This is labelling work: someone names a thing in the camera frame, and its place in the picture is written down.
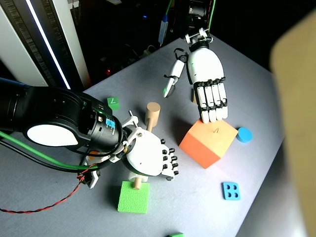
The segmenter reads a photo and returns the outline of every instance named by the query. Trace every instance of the gray table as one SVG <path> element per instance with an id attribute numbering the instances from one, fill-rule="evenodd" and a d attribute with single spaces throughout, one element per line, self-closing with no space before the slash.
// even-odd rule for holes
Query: gray table
<path id="1" fill-rule="evenodd" d="M 164 237 L 183 232 L 187 237 L 233 237 L 238 232 L 274 157 L 281 145 L 279 106 L 272 75 L 218 39 L 211 49 L 224 67 L 229 117 L 234 127 L 246 126 L 253 141 L 234 140 L 224 157 L 203 169 L 178 148 L 190 126 L 198 119 L 196 104 L 190 101 L 191 87 L 184 71 L 169 99 L 162 97 L 167 74 L 174 62 L 173 49 L 188 50 L 178 39 L 152 55 L 100 82 L 86 92 L 106 101 L 118 96 L 121 109 L 114 111 L 120 120 L 128 110 L 143 125 L 146 104 L 161 104 L 154 134 L 175 147 L 179 172 L 175 181 L 151 177 L 148 214 L 117 212 L 121 182 L 128 170 L 117 163 L 101 171 L 96 187 L 82 186 L 78 193 L 49 211 L 32 215 L 0 213 L 0 236 L 107 236 Z M 16 137 L 26 141 L 21 134 Z M 77 163 L 80 156 L 63 148 L 32 145 L 62 161 Z M 77 184 L 75 174 L 54 171 L 0 147 L 0 206 L 36 209 L 68 194 Z M 226 201 L 221 183 L 239 183 L 240 201 Z"/>

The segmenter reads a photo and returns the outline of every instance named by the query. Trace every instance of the green cube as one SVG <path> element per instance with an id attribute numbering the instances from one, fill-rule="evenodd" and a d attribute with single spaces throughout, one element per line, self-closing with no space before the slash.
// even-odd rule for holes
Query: green cube
<path id="1" fill-rule="evenodd" d="M 176 233 L 176 234 L 168 235 L 168 237 L 184 237 L 184 234 L 183 233 Z"/>
<path id="2" fill-rule="evenodd" d="M 149 183 L 142 183 L 140 190 L 133 189 L 133 185 L 133 182 L 122 182 L 118 212 L 147 213 Z"/>
<path id="3" fill-rule="evenodd" d="M 119 110 L 119 98 L 117 96 L 108 97 L 108 105 L 112 110 Z"/>

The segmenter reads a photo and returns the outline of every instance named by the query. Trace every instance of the orange cube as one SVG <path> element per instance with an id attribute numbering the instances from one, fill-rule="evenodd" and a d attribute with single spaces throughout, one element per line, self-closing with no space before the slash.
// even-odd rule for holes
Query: orange cube
<path id="1" fill-rule="evenodd" d="M 179 147 L 206 169 L 223 157 L 237 133 L 223 120 L 209 123 L 198 120 Z"/>

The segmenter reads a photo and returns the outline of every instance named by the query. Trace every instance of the blue square block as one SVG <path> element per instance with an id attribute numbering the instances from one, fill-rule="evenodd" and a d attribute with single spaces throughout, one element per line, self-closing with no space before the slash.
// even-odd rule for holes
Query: blue square block
<path id="1" fill-rule="evenodd" d="M 225 200 L 240 200 L 238 183 L 224 182 L 222 185 Z"/>

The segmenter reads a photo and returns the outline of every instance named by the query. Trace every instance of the robotic hand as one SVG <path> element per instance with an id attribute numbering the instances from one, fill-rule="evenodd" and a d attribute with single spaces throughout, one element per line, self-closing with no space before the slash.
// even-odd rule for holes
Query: robotic hand
<path id="1" fill-rule="evenodd" d="M 175 84 L 180 78 L 184 65 L 190 84 L 193 84 L 197 99 L 200 118 L 204 123 L 226 119 L 228 116 L 227 97 L 223 81 L 225 80 L 223 66 L 217 55 L 209 49 L 213 38 L 201 28 L 198 34 L 186 35 L 191 54 L 180 48 L 174 50 L 176 61 L 170 72 L 169 82 L 163 91 L 164 97 L 169 97 L 175 90 Z"/>
<path id="2" fill-rule="evenodd" d="M 138 127 L 138 118 L 129 113 L 121 124 L 107 104 L 87 94 L 0 79 L 0 129 L 22 132 L 40 145 L 85 154 L 83 164 L 97 163 L 99 169 L 122 160 L 135 174 L 162 174 L 173 180 L 179 173 L 174 149 Z M 80 147 L 94 152 L 79 152 Z M 99 170 L 85 175 L 90 188 L 99 175 Z"/>

